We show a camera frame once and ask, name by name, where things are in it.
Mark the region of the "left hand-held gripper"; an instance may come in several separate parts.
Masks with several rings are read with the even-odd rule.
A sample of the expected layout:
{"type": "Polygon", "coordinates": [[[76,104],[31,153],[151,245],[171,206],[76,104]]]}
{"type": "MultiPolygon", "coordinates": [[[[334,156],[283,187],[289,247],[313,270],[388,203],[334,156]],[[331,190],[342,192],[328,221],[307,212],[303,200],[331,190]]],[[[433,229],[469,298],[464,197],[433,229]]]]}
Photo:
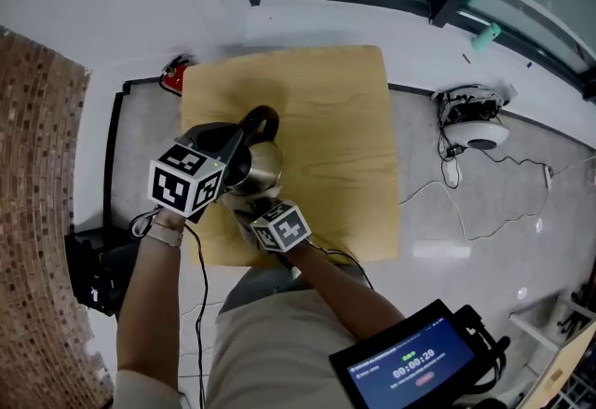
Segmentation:
{"type": "Polygon", "coordinates": [[[147,197],[198,223],[223,192],[228,164],[244,140],[238,123],[192,127],[150,163],[147,197]]]}

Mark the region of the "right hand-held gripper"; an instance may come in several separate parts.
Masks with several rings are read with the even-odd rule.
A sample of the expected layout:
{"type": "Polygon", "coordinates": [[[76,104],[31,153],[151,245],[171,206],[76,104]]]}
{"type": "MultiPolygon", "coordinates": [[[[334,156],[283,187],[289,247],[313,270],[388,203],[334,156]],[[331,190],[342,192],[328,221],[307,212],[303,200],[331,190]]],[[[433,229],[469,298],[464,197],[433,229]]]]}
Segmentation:
{"type": "Polygon", "coordinates": [[[261,252],[288,252],[311,236],[299,207],[290,200],[249,200],[235,210],[242,237],[261,252]]]}

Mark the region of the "steel kettle with black lid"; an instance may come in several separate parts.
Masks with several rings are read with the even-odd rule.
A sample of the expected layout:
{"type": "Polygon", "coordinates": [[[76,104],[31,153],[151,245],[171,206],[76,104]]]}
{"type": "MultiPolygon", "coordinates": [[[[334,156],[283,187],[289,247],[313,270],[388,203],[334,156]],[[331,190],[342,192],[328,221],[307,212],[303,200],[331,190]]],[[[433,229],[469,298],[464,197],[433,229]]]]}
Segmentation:
{"type": "Polygon", "coordinates": [[[275,143],[279,117],[275,109],[260,105],[239,122],[243,135],[224,179],[235,195],[251,196],[274,187],[281,176],[283,157],[275,143]]]}

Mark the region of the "person's left forearm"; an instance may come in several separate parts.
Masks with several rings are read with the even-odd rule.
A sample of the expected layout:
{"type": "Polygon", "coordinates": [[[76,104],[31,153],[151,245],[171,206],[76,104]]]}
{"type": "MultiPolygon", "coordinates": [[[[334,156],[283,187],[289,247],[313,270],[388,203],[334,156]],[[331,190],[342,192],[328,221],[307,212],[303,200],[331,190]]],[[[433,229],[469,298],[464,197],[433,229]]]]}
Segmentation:
{"type": "Polygon", "coordinates": [[[141,241],[116,335],[117,369],[175,388],[180,350],[181,251],[151,237],[141,241]]]}

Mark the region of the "person's right forearm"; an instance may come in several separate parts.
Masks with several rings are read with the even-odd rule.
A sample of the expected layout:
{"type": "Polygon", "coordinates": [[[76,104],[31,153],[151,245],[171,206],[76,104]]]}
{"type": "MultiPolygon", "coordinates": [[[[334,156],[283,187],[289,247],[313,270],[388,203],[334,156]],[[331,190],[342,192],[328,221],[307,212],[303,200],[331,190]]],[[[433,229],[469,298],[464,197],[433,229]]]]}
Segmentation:
{"type": "Polygon", "coordinates": [[[287,251],[285,258],[301,271],[337,319],[359,341],[404,320],[381,294],[346,274],[321,250],[301,243],[287,251]]]}

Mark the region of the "grey-green shorts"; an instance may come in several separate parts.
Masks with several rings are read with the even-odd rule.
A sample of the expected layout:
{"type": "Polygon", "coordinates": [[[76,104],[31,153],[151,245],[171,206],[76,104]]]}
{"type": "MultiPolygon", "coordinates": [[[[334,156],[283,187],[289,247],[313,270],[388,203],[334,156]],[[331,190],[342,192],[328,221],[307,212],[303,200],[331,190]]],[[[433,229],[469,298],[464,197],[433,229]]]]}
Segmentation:
{"type": "MultiPolygon", "coordinates": [[[[323,252],[323,255],[346,274],[370,287],[361,268],[352,259],[344,263],[334,260],[328,252],[323,252]]],[[[299,277],[294,277],[287,268],[253,268],[228,294],[217,322],[222,325],[226,321],[243,318],[307,320],[318,317],[325,320],[337,319],[302,273],[299,277]]]]}

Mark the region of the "red fire extinguisher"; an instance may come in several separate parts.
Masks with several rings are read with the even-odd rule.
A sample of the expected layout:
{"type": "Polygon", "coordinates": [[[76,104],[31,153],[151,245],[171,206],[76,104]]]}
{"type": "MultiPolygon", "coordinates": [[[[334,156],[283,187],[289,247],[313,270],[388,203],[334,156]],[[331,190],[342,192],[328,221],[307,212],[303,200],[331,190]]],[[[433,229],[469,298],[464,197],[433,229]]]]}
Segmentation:
{"type": "Polygon", "coordinates": [[[166,92],[181,96],[183,94],[183,74],[193,64],[190,56],[177,56],[163,69],[158,78],[158,85],[166,92]]]}

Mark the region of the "white power adapter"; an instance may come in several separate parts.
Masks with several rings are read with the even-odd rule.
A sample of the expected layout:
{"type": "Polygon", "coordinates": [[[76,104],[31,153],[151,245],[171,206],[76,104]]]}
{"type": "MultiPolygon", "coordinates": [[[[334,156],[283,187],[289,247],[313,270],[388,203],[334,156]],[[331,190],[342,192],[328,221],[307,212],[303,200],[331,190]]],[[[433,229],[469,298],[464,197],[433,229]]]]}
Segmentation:
{"type": "Polygon", "coordinates": [[[441,173],[444,183],[449,188],[456,189],[460,185],[461,173],[455,158],[441,162],[441,173]]]}

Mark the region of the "black tablet with blue screen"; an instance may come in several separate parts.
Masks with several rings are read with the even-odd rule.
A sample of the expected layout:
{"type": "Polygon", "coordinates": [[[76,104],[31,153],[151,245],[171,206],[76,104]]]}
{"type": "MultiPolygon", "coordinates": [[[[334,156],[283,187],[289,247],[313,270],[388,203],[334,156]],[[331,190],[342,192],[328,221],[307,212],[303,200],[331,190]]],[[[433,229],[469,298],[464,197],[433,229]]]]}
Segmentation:
{"type": "Polygon", "coordinates": [[[354,409],[451,409],[494,388],[509,345],[470,305],[452,312],[437,299],[329,360],[354,409]]]}

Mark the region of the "mint green bottle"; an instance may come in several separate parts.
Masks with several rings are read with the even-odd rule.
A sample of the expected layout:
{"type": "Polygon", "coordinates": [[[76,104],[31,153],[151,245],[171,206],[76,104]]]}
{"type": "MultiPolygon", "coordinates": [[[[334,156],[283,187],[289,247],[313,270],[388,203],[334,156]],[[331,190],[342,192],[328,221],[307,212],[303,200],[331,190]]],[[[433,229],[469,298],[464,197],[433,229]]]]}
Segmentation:
{"type": "Polygon", "coordinates": [[[471,40],[470,45],[473,49],[482,51],[488,48],[500,34],[501,27],[492,22],[471,40]]]}

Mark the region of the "light wooden board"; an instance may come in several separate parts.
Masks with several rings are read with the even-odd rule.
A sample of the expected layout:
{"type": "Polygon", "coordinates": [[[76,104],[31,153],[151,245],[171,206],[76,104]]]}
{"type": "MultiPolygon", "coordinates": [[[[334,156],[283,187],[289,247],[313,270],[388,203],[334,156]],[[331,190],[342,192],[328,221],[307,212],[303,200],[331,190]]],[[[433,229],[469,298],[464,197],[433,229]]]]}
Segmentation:
{"type": "Polygon", "coordinates": [[[593,320],[571,340],[558,348],[550,363],[521,401],[518,409],[543,409],[558,396],[582,359],[595,333],[596,320],[593,320]]]}

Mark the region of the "white metal frame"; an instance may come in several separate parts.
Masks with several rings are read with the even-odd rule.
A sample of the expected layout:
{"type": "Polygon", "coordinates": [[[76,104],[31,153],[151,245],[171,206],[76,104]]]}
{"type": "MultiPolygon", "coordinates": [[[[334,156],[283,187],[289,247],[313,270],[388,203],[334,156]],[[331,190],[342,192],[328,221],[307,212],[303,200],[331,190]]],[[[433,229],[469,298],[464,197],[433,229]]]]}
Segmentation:
{"type": "Polygon", "coordinates": [[[570,296],[567,296],[563,292],[558,293],[550,293],[544,296],[541,299],[535,300],[531,304],[520,307],[516,311],[511,312],[508,315],[508,320],[521,329],[524,333],[530,335],[535,341],[537,341],[541,346],[547,348],[553,353],[560,351],[567,345],[567,342],[557,342],[554,339],[550,338],[543,330],[541,330],[536,325],[532,324],[529,320],[527,320],[524,315],[528,312],[532,311],[536,307],[542,306],[544,303],[548,303],[551,301],[554,306],[562,305],[571,310],[571,315],[578,314],[583,317],[589,317],[590,312],[585,308],[575,302],[570,296]]]}

